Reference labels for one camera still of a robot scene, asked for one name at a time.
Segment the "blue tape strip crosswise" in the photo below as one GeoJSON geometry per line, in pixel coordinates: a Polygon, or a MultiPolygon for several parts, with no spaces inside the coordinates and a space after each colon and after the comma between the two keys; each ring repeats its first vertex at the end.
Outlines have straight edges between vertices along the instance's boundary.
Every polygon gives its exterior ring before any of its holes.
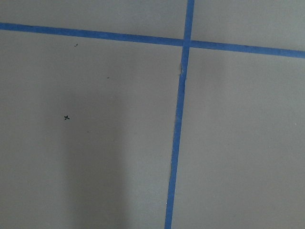
{"type": "MultiPolygon", "coordinates": [[[[84,38],[112,40],[112,41],[139,42],[139,43],[179,46],[179,47],[182,47],[184,43],[182,39],[174,39],[174,38],[112,33],[112,32],[103,32],[103,31],[55,28],[55,27],[45,27],[45,26],[31,26],[31,25],[3,23],[3,22],[0,24],[0,29],[6,31],[32,32],[32,33],[84,37],[84,38]]],[[[199,48],[199,49],[255,53],[255,54],[284,56],[284,57],[301,58],[301,59],[305,57],[305,52],[298,50],[248,46],[248,45],[218,43],[218,42],[204,42],[204,41],[194,41],[194,40],[191,40],[189,44],[191,48],[199,48]]]]}

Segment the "blue tape strip lengthwise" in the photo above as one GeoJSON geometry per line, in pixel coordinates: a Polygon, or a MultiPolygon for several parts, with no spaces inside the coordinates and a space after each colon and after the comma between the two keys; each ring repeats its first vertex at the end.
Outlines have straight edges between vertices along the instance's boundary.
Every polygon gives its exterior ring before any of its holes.
{"type": "Polygon", "coordinates": [[[190,51],[191,34],[192,34],[192,26],[193,26],[193,11],[194,11],[194,1],[189,0],[187,1],[185,24],[184,24],[184,35],[183,35],[183,45],[182,45],[182,55],[181,55],[181,74],[179,76],[179,84],[177,91],[177,103],[176,103],[176,111],[175,111],[172,156],[171,156],[171,171],[170,171],[170,177],[168,183],[168,193],[167,193],[167,202],[166,202],[166,211],[165,211],[165,222],[164,222],[165,229],[170,229],[172,227],[172,220],[173,220],[181,129],[183,122],[183,106],[184,106],[184,97],[185,97],[184,91],[185,91],[185,83],[187,78],[189,51],[190,51]]]}

